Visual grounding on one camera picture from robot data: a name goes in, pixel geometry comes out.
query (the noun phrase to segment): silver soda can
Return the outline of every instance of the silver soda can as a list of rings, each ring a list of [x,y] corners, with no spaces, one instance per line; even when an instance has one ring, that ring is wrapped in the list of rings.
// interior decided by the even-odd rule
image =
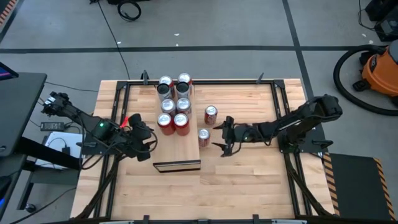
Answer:
[[[171,117],[174,117],[176,115],[175,111],[175,103],[171,99],[166,99],[162,102],[161,106],[162,112],[169,114]]]
[[[189,99],[190,97],[190,89],[189,84],[186,82],[179,82],[175,87],[177,89],[177,97],[178,99],[186,98]]]
[[[186,98],[181,98],[177,101],[177,112],[183,113],[191,118],[191,102]]]
[[[205,123],[207,125],[214,125],[217,121],[217,108],[215,106],[208,106],[205,109]]]
[[[192,78],[188,73],[181,73],[178,76],[178,82],[186,82],[189,85],[190,93],[192,93]]]
[[[210,143],[210,132],[206,129],[198,131],[199,147],[206,147]]]
[[[166,83],[166,84],[169,85],[169,87],[170,87],[170,89],[171,89],[171,91],[172,91],[172,96],[173,96],[173,98],[174,98],[174,97],[175,97],[175,88],[174,88],[173,79],[170,78],[170,77],[168,77],[168,76],[162,76],[162,77],[159,79],[159,84],[162,84],[162,83]]]
[[[172,99],[172,92],[170,87],[166,83],[159,84],[156,88],[157,94],[159,95],[159,99],[164,101],[166,99]]]

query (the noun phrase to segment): wooden block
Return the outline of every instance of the wooden block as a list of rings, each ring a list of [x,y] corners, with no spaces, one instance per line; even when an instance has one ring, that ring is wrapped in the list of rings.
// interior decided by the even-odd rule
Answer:
[[[195,87],[190,97],[191,117],[189,119],[190,132],[186,136],[179,136],[177,132],[170,136],[165,136],[158,125],[155,125],[155,133],[158,139],[156,150],[152,153],[153,165],[159,172],[175,172],[183,170],[199,170],[199,142],[197,109],[195,102]],[[162,113],[160,99],[157,95],[155,100],[155,116]]]

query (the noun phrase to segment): metal bracket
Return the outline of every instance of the metal bracket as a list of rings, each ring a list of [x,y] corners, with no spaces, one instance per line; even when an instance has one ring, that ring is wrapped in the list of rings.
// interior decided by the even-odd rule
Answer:
[[[262,76],[264,75],[264,72],[261,73],[260,77],[257,79],[256,84],[261,84]]]
[[[279,88],[285,88],[284,80],[274,80],[274,84],[277,85]]]
[[[253,224],[260,224],[260,217],[258,214],[253,214]]]
[[[127,82],[118,81],[118,83],[116,84],[116,90],[121,90],[121,89],[123,89],[126,85],[127,85]]]
[[[149,76],[148,76],[147,70],[144,70],[141,74],[141,80],[144,81],[144,85],[148,85],[148,79],[149,79]]]
[[[144,215],[144,218],[142,219],[142,224],[149,224],[149,215]]]

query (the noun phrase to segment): orange vacuum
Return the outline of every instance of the orange vacuum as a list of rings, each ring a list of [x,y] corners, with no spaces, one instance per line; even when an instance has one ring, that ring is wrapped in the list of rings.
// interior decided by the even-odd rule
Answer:
[[[338,91],[352,103],[368,111],[388,116],[398,116],[398,110],[379,108],[353,96],[340,81],[340,69],[344,62],[355,53],[361,54],[359,61],[364,66],[362,80],[353,84],[356,91],[372,89],[391,97],[393,104],[398,106],[398,40],[390,46],[361,45],[345,53],[335,66],[333,80]]]

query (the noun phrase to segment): butcher block tabletop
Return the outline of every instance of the butcher block tabletop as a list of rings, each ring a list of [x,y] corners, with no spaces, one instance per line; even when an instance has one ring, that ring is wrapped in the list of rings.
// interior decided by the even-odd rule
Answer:
[[[305,102],[302,84],[300,79],[284,82],[290,109],[295,110]],[[101,82],[94,115],[111,118],[116,83],[117,80]],[[270,85],[195,85],[194,91],[197,125],[210,130],[211,142],[224,143],[221,130],[213,130],[204,123],[204,111],[209,105],[218,109],[216,125],[226,116],[232,116],[235,123],[276,119]],[[283,112],[280,91],[277,93]],[[123,96],[124,90],[116,122],[121,118]],[[154,128],[157,97],[153,85],[133,86],[127,116],[139,113]],[[153,156],[144,162],[124,159],[119,163],[112,220],[142,220],[144,215],[151,220],[252,219],[253,214],[259,218],[294,217],[284,157],[276,139],[270,146],[244,143],[239,153],[231,157],[220,155],[221,149],[210,144],[200,149],[200,170],[170,173],[159,173],[152,165]],[[300,157],[308,188],[326,210],[334,213],[321,159],[306,153]],[[78,215],[97,191],[101,166],[99,162],[80,172],[71,217]],[[300,212],[304,215],[302,194],[297,186],[296,189]],[[107,200],[108,190],[103,197],[101,216],[105,214]]]

